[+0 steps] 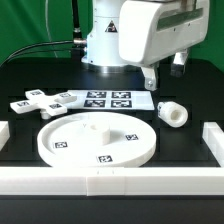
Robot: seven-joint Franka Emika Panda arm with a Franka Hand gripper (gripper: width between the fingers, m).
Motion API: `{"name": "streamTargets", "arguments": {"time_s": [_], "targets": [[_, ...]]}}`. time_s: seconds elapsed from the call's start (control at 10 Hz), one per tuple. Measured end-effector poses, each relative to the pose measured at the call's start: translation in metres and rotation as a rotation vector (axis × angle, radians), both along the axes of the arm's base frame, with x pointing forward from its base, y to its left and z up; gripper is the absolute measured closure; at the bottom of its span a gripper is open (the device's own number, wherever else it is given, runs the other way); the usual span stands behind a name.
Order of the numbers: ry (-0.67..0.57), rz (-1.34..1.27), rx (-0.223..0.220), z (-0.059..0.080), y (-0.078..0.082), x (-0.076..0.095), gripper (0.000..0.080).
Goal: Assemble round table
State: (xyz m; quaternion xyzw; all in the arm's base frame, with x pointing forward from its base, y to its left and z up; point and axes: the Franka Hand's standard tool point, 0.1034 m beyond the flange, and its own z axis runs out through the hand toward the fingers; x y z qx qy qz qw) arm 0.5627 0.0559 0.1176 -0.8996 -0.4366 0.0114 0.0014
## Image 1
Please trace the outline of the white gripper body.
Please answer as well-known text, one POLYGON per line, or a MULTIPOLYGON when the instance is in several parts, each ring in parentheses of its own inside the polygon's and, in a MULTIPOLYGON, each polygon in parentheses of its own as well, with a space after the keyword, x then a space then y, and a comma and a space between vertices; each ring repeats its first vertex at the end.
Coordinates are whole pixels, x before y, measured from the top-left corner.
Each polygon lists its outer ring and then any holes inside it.
POLYGON ((119 54, 144 67, 202 42, 210 0, 151 2, 127 0, 121 7, 119 54))

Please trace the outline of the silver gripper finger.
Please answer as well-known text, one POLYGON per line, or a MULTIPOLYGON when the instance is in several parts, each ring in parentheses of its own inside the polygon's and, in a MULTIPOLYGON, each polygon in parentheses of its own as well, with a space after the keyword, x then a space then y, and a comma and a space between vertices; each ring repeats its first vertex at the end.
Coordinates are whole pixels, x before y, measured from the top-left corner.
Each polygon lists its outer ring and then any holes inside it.
POLYGON ((157 68, 150 66, 142 67, 141 70, 145 79, 145 88, 149 91, 155 91, 157 89, 157 68))
POLYGON ((184 49, 177 52, 171 64, 171 75, 174 77, 181 77, 185 72, 186 63, 189 56, 189 50, 184 49))

